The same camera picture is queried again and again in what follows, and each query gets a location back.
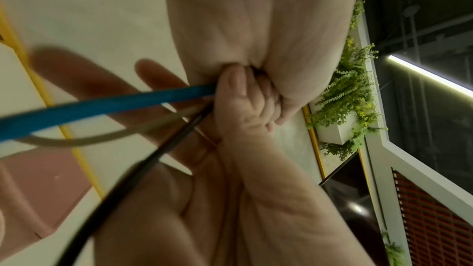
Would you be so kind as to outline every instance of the led light strip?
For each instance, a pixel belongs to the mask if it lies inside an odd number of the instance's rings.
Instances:
[[[468,96],[468,97],[470,97],[470,98],[473,99],[473,91],[472,91],[472,90],[469,90],[469,89],[467,89],[467,88],[465,88],[465,87],[463,87],[463,86],[461,86],[461,85],[458,85],[458,84],[456,84],[456,83],[454,83],[454,82],[451,82],[451,81],[448,80],[448,79],[445,79],[445,78],[442,78],[442,77],[440,77],[440,76],[438,76],[438,75],[435,75],[435,74],[433,74],[433,73],[431,73],[431,72],[429,72],[429,71],[427,71],[427,70],[425,70],[425,69],[423,69],[423,68],[421,68],[421,67],[418,67],[418,66],[416,66],[416,65],[413,65],[413,64],[411,64],[411,63],[408,63],[408,62],[406,62],[405,60],[402,60],[402,59],[400,59],[399,57],[396,57],[396,56],[394,56],[394,55],[390,55],[390,56],[388,57],[388,59],[389,59],[389,60],[392,60],[392,61],[394,61],[394,62],[396,62],[396,63],[398,63],[398,64],[400,64],[400,65],[402,65],[402,66],[404,66],[404,67],[406,67],[406,68],[408,68],[408,69],[411,69],[411,70],[413,70],[413,71],[416,72],[416,73],[419,73],[419,74],[421,74],[421,75],[424,75],[424,76],[426,76],[426,77],[428,77],[428,78],[430,78],[430,79],[432,79],[432,80],[434,80],[434,81],[436,81],[436,82],[438,82],[438,83],[441,83],[441,84],[443,84],[443,85],[445,85],[445,86],[447,86],[447,87],[449,87],[449,88],[451,88],[451,89],[454,89],[455,91],[460,92],[460,93],[464,94],[465,96]]]

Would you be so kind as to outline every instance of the red blind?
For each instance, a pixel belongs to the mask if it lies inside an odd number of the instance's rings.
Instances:
[[[393,171],[414,266],[473,266],[473,227]]]

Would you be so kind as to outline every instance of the glass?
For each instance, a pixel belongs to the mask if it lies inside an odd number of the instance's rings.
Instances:
[[[473,90],[473,1],[365,1],[389,139],[473,194],[473,99],[387,59]]]

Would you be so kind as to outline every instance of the blue cable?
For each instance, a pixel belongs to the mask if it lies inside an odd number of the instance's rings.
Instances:
[[[31,133],[70,122],[163,103],[187,101],[215,94],[215,85],[148,92],[89,100],[29,111],[0,118],[0,142],[22,138]]]

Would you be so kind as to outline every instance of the white window frame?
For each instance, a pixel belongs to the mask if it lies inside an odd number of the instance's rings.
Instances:
[[[358,42],[362,47],[371,44],[367,28],[366,17],[363,13],[355,30],[356,33],[354,33],[354,36],[358,35]],[[374,73],[375,85],[373,85],[372,93],[378,112],[382,115],[375,126],[385,128],[383,104],[372,59],[366,62],[366,69]],[[390,142],[387,131],[380,131],[379,134],[368,134],[366,145],[371,163],[372,174],[370,175],[374,178],[377,188],[377,197],[382,209],[384,224],[391,241],[404,249],[406,266],[411,266],[412,260],[391,169],[401,173],[467,223],[473,225],[473,195]]]

